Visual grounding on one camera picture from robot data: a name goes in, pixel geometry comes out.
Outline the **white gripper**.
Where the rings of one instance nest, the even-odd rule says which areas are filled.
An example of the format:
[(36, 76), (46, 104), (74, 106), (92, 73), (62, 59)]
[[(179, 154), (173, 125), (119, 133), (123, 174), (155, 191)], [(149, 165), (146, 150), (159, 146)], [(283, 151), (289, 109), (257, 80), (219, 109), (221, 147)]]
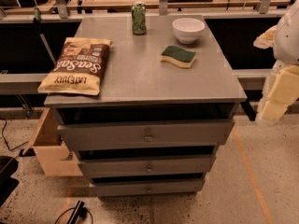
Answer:
[(278, 26), (259, 35), (253, 46), (259, 49), (273, 47), (277, 60), (296, 64), (276, 64), (265, 80), (256, 121), (277, 121), (299, 98), (299, 0), (283, 15)]

